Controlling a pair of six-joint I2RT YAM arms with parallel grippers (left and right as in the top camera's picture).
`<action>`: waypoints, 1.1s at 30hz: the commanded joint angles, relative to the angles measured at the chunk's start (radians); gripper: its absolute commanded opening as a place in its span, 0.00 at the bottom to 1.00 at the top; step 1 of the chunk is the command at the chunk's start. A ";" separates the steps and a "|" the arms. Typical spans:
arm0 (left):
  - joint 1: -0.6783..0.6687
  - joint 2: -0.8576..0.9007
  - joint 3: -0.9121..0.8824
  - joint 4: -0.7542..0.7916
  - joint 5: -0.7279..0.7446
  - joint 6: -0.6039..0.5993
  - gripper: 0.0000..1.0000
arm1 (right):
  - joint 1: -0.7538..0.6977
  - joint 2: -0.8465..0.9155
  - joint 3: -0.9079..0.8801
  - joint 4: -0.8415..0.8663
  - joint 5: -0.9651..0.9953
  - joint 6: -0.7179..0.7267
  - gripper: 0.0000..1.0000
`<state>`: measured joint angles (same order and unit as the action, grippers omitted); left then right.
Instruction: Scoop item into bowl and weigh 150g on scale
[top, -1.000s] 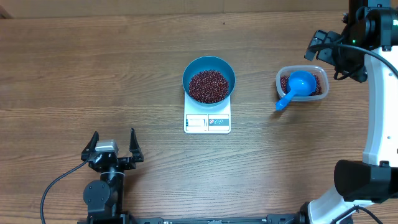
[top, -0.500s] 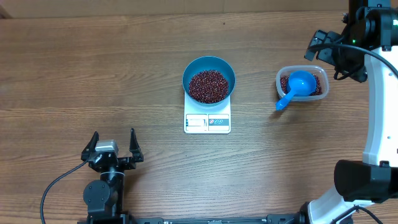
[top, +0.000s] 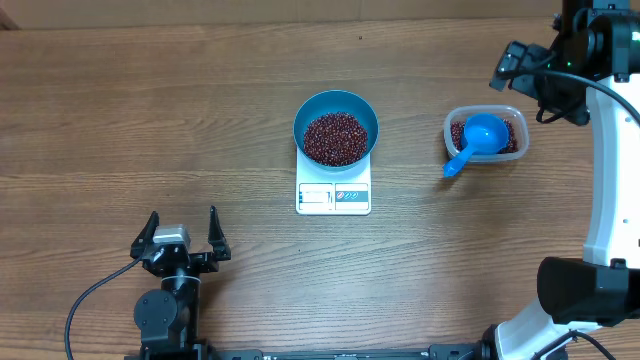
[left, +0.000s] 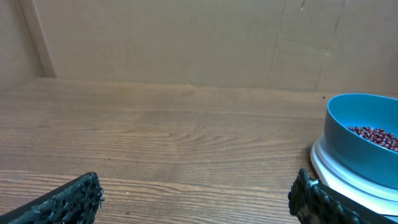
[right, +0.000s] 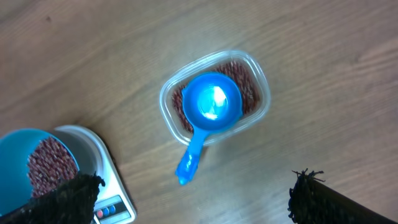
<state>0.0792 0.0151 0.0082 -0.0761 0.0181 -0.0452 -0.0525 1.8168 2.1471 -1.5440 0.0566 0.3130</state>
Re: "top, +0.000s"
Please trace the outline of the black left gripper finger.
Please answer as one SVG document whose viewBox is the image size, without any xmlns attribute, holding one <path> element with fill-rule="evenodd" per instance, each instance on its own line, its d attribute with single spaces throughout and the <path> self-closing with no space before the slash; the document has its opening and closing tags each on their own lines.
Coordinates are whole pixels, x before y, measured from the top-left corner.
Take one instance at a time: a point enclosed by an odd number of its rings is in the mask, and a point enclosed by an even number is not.
<svg viewBox="0 0 640 360">
<path fill-rule="evenodd" d="M 143 256 L 146 249 L 153 243 L 153 236 L 158 226 L 159 215 L 156 211 L 152 211 L 146 225 L 131 244 L 130 257 L 132 259 L 138 259 Z"/>
<path fill-rule="evenodd" d="M 217 261 L 228 261 L 231 259 L 231 249 L 222 231 L 217 208 L 211 206 L 209 214 L 208 243 Z"/>
</svg>

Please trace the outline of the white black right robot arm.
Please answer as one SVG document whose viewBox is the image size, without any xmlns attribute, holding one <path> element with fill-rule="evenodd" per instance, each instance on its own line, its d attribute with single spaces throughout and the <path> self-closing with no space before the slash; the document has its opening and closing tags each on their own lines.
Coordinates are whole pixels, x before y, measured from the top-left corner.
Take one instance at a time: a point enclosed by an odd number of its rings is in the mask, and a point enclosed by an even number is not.
<svg viewBox="0 0 640 360">
<path fill-rule="evenodd" d="M 563 359 L 566 345 L 639 316 L 639 14 L 625 0 L 563 0 L 548 48 L 511 42 L 492 88 L 589 125 L 593 201 L 580 258 L 545 258 L 537 295 L 487 329 L 479 359 Z"/>
</svg>

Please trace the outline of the blue plastic measuring scoop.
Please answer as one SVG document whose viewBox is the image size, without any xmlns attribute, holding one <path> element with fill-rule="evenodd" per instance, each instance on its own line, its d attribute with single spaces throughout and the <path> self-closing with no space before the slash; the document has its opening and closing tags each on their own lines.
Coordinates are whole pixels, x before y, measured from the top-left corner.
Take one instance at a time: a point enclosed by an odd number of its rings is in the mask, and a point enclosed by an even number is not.
<svg viewBox="0 0 640 360">
<path fill-rule="evenodd" d="M 478 114 L 467 119 L 462 140 L 463 150 L 443 166 L 445 177 L 456 176 L 476 154 L 494 155 L 509 142 L 509 130 L 504 121 L 492 114 Z"/>
</svg>

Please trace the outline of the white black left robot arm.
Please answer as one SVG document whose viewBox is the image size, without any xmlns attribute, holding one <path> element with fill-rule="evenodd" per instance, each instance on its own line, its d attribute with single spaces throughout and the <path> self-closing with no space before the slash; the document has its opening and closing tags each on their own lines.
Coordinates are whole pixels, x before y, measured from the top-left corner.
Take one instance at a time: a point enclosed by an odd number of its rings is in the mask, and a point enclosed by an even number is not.
<svg viewBox="0 0 640 360">
<path fill-rule="evenodd" d="M 199 336 L 202 274 L 219 270 L 231 259 L 217 209 L 209 210 L 207 252 L 192 253 L 184 225 L 162 226 L 153 212 L 133 241 L 130 256 L 161 280 L 158 289 L 144 293 L 133 310 L 140 330 L 140 359 L 217 359 L 210 342 Z"/>
</svg>

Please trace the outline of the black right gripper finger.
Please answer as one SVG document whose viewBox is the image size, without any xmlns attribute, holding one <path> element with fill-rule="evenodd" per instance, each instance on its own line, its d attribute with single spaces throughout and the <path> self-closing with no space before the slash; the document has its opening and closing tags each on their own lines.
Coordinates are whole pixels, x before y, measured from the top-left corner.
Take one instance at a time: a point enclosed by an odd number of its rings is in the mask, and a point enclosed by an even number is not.
<svg viewBox="0 0 640 360">
<path fill-rule="evenodd" d="M 525 58 L 527 49 L 527 45 L 518 41 L 512 41 L 507 45 L 489 82 L 491 88 L 502 91 L 506 87 L 507 80 L 501 78 L 499 74 L 517 70 Z"/>
<path fill-rule="evenodd" d="M 517 66 L 517 70 L 540 69 L 550 62 L 549 57 L 550 51 L 548 49 L 536 44 L 531 44 L 527 47 L 523 58 Z M 530 98 L 538 97 L 535 76 L 531 74 L 521 75 L 512 79 L 509 83 L 509 89 Z"/>
</svg>

